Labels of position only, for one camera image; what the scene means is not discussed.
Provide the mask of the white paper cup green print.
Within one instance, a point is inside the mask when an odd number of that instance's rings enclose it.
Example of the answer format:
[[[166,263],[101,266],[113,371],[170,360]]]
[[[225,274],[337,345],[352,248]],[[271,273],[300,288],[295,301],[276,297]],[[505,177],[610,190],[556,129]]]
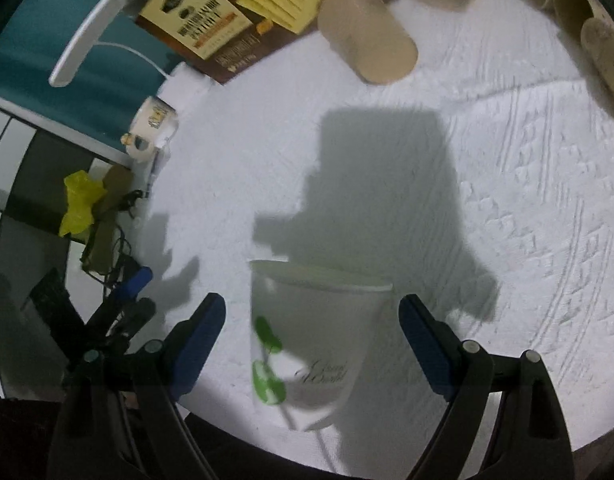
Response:
[[[251,373],[256,411],[296,431],[329,426],[353,390],[393,285],[372,276],[254,260]]]

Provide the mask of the yellow plastic bag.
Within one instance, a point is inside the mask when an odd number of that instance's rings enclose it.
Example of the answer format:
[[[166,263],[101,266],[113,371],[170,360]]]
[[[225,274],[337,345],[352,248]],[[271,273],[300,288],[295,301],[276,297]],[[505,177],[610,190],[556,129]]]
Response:
[[[67,210],[60,222],[58,235],[80,235],[86,233],[94,223],[93,206],[106,194],[101,180],[94,180],[84,170],[64,178]]]

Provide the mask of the black pen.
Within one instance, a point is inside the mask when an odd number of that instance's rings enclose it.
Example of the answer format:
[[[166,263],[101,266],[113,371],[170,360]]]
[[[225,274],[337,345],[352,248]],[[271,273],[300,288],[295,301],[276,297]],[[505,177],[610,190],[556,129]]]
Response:
[[[150,197],[150,193],[152,193],[152,188],[157,176],[159,159],[161,159],[161,153],[157,152],[152,160],[152,165],[150,165],[150,171],[148,172],[145,183],[144,198],[146,200]]]

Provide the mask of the cream ceramic mug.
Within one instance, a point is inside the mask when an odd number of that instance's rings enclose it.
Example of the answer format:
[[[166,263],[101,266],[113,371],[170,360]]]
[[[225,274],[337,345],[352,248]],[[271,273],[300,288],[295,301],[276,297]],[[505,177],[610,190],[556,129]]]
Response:
[[[133,160],[148,162],[173,138],[178,124],[178,114],[171,106],[156,96],[149,96],[120,142]]]

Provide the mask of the white knit tablecloth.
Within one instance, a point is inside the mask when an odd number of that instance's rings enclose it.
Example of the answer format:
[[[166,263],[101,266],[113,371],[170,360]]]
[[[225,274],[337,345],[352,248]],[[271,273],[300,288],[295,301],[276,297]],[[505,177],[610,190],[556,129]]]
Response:
[[[490,352],[537,350],[580,448],[614,427],[613,99],[528,0],[392,10],[420,53],[395,84],[365,84],[314,34],[195,101],[138,238],[146,336],[219,292],[227,322],[183,405],[290,460],[400,479],[444,404],[394,308],[330,427],[267,422],[250,384],[252,260],[378,276]]]

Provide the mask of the white desk lamp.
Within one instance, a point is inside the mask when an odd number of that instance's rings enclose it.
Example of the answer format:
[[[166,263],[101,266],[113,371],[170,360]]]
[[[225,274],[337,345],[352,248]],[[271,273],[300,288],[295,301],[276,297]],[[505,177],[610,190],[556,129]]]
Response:
[[[179,63],[170,73],[160,68],[151,58],[140,51],[117,44],[117,42],[102,41],[101,37],[108,26],[115,21],[118,14],[124,13],[130,3],[136,0],[98,0],[88,15],[80,23],[72,38],[66,44],[60,58],[54,65],[49,77],[49,84],[54,88],[68,86],[80,70],[80,67],[90,51],[95,47],[106,47],[129,52],[164,79],[158,88],[156,96],[177,112],[187,114],[194,100],[206,94],[213,82],[188,63]]]

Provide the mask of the brown cracker box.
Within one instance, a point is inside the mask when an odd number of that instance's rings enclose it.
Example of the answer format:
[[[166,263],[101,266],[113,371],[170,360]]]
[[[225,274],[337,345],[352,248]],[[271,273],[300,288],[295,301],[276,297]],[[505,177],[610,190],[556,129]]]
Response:
[[[134,21],[219,84],[309,34],[323,0],[136,0]]]

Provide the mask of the kraft paper cup right front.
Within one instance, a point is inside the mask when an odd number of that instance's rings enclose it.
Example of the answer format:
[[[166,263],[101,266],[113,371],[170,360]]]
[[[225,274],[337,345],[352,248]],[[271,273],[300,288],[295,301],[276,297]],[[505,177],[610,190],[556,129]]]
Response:
[[[614,27],[600,18],[588,18],[580,43],[614,96]]]

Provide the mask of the kraft paper cup middle right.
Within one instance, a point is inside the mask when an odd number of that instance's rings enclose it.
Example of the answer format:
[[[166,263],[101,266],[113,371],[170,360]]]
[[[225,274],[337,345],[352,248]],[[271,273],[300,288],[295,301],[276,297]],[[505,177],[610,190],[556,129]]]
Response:
[[[595,3],[592,0],[552,0],[552,2],[561,28],[573,39],[579,40],[585,22],[596,15]]]

